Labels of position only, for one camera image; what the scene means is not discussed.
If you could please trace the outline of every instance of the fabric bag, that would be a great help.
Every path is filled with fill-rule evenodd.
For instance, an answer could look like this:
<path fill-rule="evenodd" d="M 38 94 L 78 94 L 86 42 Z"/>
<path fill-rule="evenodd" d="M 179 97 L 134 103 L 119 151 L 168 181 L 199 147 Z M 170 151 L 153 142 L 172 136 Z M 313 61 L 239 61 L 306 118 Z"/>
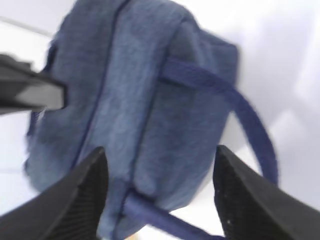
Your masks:
<path fill-rule="evenodd" d="M 200 29 L 172 1 L 78 0 L 44 69 L 67 86 L 68 105 L 31 114 L 25 165 L 31 184 L 44 191 L 103 146 L 109 188 L 98 234 L 125 239 L 150 223 L 135 217 L 138 209 L 158 219 L 188 205 L 213 164 L 230 110 L 264 176 L 276 184 L 272 144 L 233 87 L 237 63 L 234 45 Z M 151 224 L 164 223 L 158 227 L 170 232 L 169 219 Z M 179 233 L 171 231 L 215 239 L 201 230 Z"/>

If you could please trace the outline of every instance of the black rubber pad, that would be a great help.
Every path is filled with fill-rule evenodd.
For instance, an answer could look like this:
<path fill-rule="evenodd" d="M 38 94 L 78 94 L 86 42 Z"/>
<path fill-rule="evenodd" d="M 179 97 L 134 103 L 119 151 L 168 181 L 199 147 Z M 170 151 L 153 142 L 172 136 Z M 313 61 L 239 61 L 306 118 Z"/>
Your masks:
<path fill-rule="evenodd" d="M 320 213 L 217 148 L 215 204 L 227 240 L 319 240 Z"/>

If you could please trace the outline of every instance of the blue denim bag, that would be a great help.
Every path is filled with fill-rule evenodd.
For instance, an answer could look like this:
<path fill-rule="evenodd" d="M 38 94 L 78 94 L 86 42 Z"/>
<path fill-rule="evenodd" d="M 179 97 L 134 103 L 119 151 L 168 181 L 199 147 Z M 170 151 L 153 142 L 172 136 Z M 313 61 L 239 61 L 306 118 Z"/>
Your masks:
<path fill-rule="evenodd" d="M 25 168 L 31 184 L 44 191 L 103 146 L 110 179 L 100 236 L 122 240 L 151 220 L 183 239 L 220 239 L 162 213 L 194 197 L 230 110 L 264 176 L 277 183 L 268 135 L 233 87 L 237 63 L 234 45 L 200 29 L 172 1 L 78 0 L 44 69 L 67 85 L 68 105 L 41 119 L 31 114 Z M 185 230 L 168 229 L 181 223 Z"/>

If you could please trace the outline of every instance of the textured grip surface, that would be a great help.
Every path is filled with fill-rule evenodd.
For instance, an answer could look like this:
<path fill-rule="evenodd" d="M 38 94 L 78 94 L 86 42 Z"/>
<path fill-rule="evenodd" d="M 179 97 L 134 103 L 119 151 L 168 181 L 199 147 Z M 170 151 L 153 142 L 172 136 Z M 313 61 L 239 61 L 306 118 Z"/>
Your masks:
<path fill-rule="evenodd" d="M 213 182 L 227 240 L 318 240 L 320 213 L 256 174 L 219 146 Z"/>
<path fill-rule="evenodd" d="M 0 218 L 0 240 L 96 240 L 108 191 L 103 148 L 35 199 Z"/>

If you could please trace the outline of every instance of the white wall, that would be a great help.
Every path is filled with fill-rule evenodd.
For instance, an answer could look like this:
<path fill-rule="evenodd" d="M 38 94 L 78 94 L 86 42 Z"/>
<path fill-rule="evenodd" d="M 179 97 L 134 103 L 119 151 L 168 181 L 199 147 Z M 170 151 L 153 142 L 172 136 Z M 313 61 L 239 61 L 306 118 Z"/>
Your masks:
<path fill-rule="evenodd" d="M 269 129 L 280 162 L 281 187 L 320 210 L 318 1 L 176 1 L 187 6 L 204 28 L 240 46 L 239 89 L 254 104 Z M 0 16 L 53 33 L 71 3 L 72 0 L 0 0 Z M 45 37 L 0 25 L 0 52 L 35 60 L 38 69 L 43 64 L 47 43 Z M 14 173 L 25 159 L 26 122 L 23 113 L 0 118 L 0 214 L 33 195 L 21 175 Z M 234 117 L 228 121 L 222 143 L 258 169 Z M 13 171 L 5 173 L 2 169 L 6 168 Z M 221 234 L 213 194 L 210 183 L 189 207 L 174 214 L 212 234 Z M 171 239 L 150 228 L 144 228 L 139 235 L 142 239 Z"/>
<path fill-rule="evenodd" d="M 0 53 L 43 67 L 49 39 L 0 21 Z M 36 193 L 22 172 L 26 160 L 28 113 L 0 115 L 0 215 L 23 204 Z"/>

